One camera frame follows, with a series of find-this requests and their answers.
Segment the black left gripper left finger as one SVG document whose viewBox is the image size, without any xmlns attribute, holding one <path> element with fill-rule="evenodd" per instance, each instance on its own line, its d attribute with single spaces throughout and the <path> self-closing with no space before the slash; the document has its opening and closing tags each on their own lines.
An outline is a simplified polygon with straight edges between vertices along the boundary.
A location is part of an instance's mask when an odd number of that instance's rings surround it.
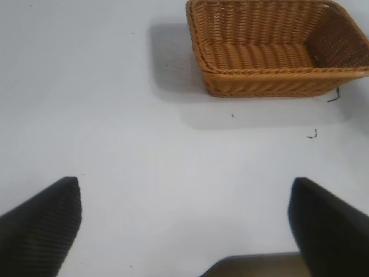
<svg viewBox="0 0 369 277">
<path fill-rule="evenodd" d="M 77 177 L 63 177 L 1 216 L 1 276 L 57 276 L 82 221 Z"/>
</svg>

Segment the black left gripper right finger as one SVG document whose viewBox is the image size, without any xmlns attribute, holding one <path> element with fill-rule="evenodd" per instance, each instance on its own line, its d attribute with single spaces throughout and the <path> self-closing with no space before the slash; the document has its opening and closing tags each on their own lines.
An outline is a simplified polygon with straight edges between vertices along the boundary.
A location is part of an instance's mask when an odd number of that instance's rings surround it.
<svg viewBox="0 0 369 277">
<path fill-rule="evenodd" d="M 368 216 L 314 181 L 291 187 L 288 220 L 312 276 L 368 276 Z"/>
</svg>

